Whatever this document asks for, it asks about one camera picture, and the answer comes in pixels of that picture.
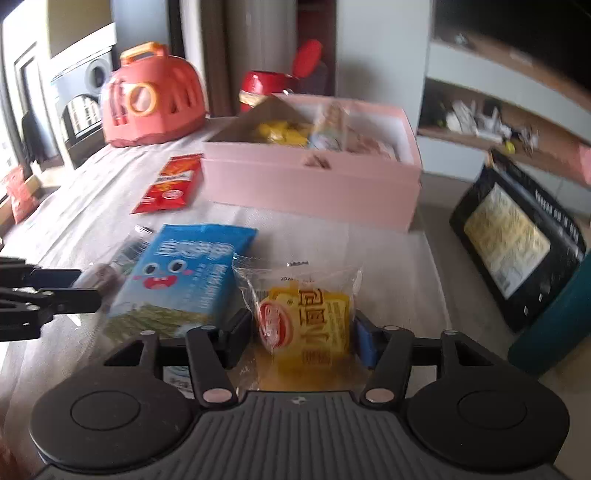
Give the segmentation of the blue white milk packet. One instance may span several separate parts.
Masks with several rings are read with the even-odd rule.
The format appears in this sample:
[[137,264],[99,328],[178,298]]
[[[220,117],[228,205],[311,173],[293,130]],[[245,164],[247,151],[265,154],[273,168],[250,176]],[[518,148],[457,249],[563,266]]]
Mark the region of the blue white milk packet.
[[116,295],[103,333],[119,344],[144,331],[161,340],[197,326],[219,326],[235,293],[232,260],[249,250],[253,228],[166,225]]

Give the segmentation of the yellow mini bread packet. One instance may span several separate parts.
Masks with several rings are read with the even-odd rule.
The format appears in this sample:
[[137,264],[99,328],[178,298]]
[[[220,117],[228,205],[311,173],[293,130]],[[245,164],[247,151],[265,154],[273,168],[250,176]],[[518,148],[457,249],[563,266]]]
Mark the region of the yellow mini bread packet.
[[360,264],[271,262],[236,255],[235,281],[252,312],[256,385],[267,391],[354,390]]

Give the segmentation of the snacks inside pink box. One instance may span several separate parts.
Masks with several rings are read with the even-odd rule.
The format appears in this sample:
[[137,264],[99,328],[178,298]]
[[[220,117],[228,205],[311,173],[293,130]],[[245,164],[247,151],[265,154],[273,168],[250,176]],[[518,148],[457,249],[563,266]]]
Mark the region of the snacks inside pink box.
[[263,122],[252,131],[252,136],[267,144],[398,159],[393,146],[349,126],[349,111],[336,101],[319,107],[311,123],[287,120]]

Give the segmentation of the long brown pastry packet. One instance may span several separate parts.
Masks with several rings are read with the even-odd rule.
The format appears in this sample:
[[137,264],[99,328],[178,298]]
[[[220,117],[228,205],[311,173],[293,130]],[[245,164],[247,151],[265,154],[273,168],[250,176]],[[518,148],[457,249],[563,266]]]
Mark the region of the long brown pastry packet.
[[154,235],[153,229],[136,225],[121,243],[87,267],[73,287],[94,289],[102,299],[111,298],[129,276]]

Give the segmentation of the red box on windowsill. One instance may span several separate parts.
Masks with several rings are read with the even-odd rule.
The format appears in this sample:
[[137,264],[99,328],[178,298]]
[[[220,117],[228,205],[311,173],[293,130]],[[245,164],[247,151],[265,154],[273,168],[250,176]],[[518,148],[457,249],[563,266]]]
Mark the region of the red box on windowsill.
[[29,191],[21,166],[10,170],[2,183],[10,200],[14,223],[19,224],[37,209],[39,201]]

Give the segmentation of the teal container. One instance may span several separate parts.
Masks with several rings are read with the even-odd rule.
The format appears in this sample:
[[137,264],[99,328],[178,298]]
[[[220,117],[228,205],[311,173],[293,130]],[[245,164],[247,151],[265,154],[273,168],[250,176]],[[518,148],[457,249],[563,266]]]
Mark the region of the teal container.
[[590,256],[540,318],[509,348],[508,362],[539,378],[590,335]]

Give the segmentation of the black bag with label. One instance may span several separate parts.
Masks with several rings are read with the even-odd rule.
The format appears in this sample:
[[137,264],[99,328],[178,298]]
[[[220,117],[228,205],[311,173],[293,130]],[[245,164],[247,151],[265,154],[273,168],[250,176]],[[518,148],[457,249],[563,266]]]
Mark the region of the black bag with label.
[[450,226],[514,332],[549,308],[587,252],[572,216],[496,149],[453,210]]

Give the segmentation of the red snack packet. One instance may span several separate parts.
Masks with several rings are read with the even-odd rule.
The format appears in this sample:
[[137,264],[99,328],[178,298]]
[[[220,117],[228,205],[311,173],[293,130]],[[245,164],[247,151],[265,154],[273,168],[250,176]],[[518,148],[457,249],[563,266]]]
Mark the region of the red snack packet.
[[132,214],[181,209],[190,204],[202,181],[203,155],[172,156],[145,191]]

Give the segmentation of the pink cardboard box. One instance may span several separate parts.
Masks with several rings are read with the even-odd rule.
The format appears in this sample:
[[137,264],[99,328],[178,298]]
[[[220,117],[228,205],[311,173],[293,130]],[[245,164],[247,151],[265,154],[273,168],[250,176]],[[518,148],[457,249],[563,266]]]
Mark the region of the pink cardboard box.
[[331,101],[314,95],[270,96],[232,119],[204,142],[204,197],[408,231],[421,192],[423,163],[402,108],[352,99],[339,102],[353,131],[393,146],[393,159],[259,143],[253,138],[263,122],[310,122]]

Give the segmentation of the pink toy pet carrier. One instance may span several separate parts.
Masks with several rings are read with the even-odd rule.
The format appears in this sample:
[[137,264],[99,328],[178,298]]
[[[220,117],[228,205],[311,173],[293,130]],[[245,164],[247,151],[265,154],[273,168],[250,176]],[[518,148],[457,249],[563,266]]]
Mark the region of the pink toy pet carrier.
[[107,144],[159,144],[204,126],[204,91],[190,63],[169,54],[167,47],[157,42],[122,52],[120,63],[100,98]]

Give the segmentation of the white TV cabinet shelf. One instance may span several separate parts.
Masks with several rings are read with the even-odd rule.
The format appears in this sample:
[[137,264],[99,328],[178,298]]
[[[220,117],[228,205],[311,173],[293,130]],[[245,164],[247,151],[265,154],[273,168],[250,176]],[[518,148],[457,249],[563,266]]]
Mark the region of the white TV cabinet shelf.
[[418,124],[426,170],[473,180],[498,147],[566,207],[589,212],[589,95],[511,49],[474,44],[430,45]]

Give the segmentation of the red lidded canister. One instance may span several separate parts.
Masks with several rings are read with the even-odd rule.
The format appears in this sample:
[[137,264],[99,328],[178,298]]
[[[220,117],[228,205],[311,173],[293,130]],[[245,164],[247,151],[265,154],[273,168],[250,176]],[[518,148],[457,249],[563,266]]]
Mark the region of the red lidded canister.
[[249,111],[267,96],[297,92],[301,82],[308,80],[321,64],[323,49],[317,39],[305,42],[295,54],[290,73],[263,70],[246,72],[238,92],[240,111]]

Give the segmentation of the black television screen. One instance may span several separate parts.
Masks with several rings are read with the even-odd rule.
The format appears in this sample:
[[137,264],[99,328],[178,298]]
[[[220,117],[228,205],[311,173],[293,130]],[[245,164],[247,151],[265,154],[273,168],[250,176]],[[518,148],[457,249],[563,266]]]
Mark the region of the black television screen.
[[590,89],[588,1],[437,1],[435,25],[496,39]]

